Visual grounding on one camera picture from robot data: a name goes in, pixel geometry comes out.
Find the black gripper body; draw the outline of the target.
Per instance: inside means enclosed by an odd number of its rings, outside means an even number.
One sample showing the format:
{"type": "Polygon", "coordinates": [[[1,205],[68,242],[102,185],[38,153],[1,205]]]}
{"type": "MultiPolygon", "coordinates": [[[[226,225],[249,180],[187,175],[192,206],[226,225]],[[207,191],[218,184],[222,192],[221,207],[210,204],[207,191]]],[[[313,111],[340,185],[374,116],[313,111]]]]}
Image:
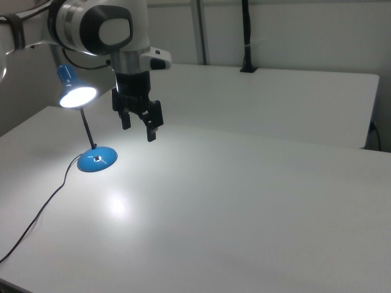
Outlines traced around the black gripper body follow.
{"type": "Polygon", "coordinates": [[[112,89],[112,108],[119,115],[132,112],[143,114],[148,111],[150,72],[136,74],[115,74],[116,88],[112,89]]]}

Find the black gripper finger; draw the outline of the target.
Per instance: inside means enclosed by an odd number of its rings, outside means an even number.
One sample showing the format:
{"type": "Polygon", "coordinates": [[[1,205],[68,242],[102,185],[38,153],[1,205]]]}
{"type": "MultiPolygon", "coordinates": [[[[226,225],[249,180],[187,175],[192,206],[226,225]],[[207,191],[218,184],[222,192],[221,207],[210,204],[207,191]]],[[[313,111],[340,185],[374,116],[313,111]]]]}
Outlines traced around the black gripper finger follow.
{"type": "Polygon", "coordinates": [[[164,124],[160,101],[148,101],[146,108],[138,116],[146,126],[147,141],[154,141],[156,139],[156,131],[164,124]]]}
{"type": "Polygon", "coordinates": [[[116,90],[111,90],[112,109],[117,112],[122,122],[122,129],[127,130],[131,127],[129,110],[126,105],[126,97],[119,94],[116,90]]]}

